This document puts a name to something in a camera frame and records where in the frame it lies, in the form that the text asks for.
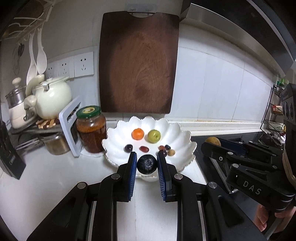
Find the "right human hand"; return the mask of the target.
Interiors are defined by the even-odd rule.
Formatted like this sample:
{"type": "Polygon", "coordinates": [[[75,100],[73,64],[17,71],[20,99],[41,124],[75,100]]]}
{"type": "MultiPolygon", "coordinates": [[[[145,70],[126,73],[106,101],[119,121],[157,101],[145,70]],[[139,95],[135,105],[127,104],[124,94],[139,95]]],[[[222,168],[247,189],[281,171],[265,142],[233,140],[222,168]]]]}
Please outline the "right human hand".
{"type": "MultiPolygon", "coordinates": [[[[275,213],[274,216],[276,218],[283,218],[282,222],[276,228],[275,232],[283,231],[287,227],[288,223],[290,222],[294,214],[295,214],[295,206],[289,206],[284,211],[275,213]]],[[[263,205],[259,204],[257,206],[257,210],[256,210],[256,214],[253,222],[261,232],[266,229],[268,218],[269,218],[269,214],[267,209],[263,205]]]]}

